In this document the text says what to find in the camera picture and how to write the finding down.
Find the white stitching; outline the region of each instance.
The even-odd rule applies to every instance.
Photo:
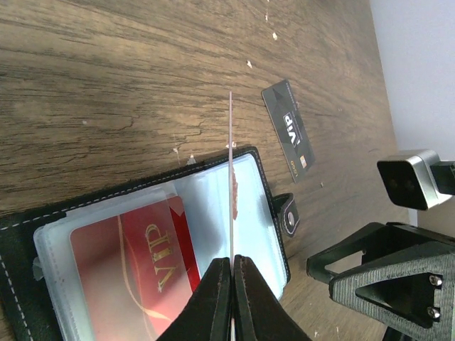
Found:
[[[6,276],[6,279],[8,279],[9,288],[11,289],[11,292],[13,293],[14,300],[16,301],[17,310],[21,314],[23,325],[26,328],[28,336],[30,337],[30,341],[33,341],[33,337],[31,336],[31,332],[30,332],[30,329],[28,328],[28,324],[27,324],[27,321],[26,321],[26,316],[23,314],[21,305],[19,304],[19,300],[18,300],[18,298],[16,296],[16,292],[15,292],[14,287],[13,287],[13,283],[11,282],[11,279],[9,278],[8,271],[6,270],[6,266],[5,266],[5,263],[3,262],[3,259],[1,258],[1,255],[0,255],[0,262],[1,262],[1,266],[5,270],[5,276]]]

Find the card holder wallet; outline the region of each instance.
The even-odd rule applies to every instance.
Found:
[[[253,259],[279,298],[291,276],[282,233],[292,237],[299,225],[294,196],[291,193],[272,196],[255,147],[234,150],[234,168],[238,183],[235,253]],[[49,289],[62,284],[50,283],[45,271],[45,280],[34,273],[42,266],[37,261],[35,243],[40,231],[58,229],[75,217],[106,213],[110,207],[121,207],[122,212],[135,210],[150,204],[147,200],[151,193],[158,192],[164,197],[178,196],[183,202],[202,277],[213,258],[229,256],[227,154],[0,219],[1,302],[17,340],[87,340],[77,333],[76,336],[67,333],[71,331],[68,325],[76,325],[77,329],[71,314],[65,313],[66,319],[58,318]],[[62,240],[70,247],[69,238]]]

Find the debris fragment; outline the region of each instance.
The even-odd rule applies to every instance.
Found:
[[[173,135],[173,142],[174,142],[174,144],[176,145],[176,147],[173,148],[173,152],[177,154],[178,165],[180,165],[180,156],[179,156],[179,154],[178,154],[177,140],[176,140],[176,135],[175,135],[175,134]]]
[[[196,163],[196,160],[194,159],[194,155],[191,154],[186,165],[193,165],[194,163]]]

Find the wooden table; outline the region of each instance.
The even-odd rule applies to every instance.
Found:
[[[364,224],[407,219],[375,168],[395,136],[368,0],[6,0],[0,32],[0,214],[224,149],[232,90],[235,142],[300,209],[283,306],[315,340],[381,340],[305,274]],[[297,185],[261,98],[283,78],[317,159]]]

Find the screw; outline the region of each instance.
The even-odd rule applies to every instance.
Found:
[[[441,313],[439,312],[439,310],[437,310],[436,308],[433,308],[433,307],[428,307],[427,313],[431,318],[434,318],[434,319],[439,318],[439,316],[441,316]]]
[[[441,277],[438,277],[438,276],[435,276],[435,275],[430,275],[428,279],[429,279],[429,282],[433,286],[441,286],[442,285]]]

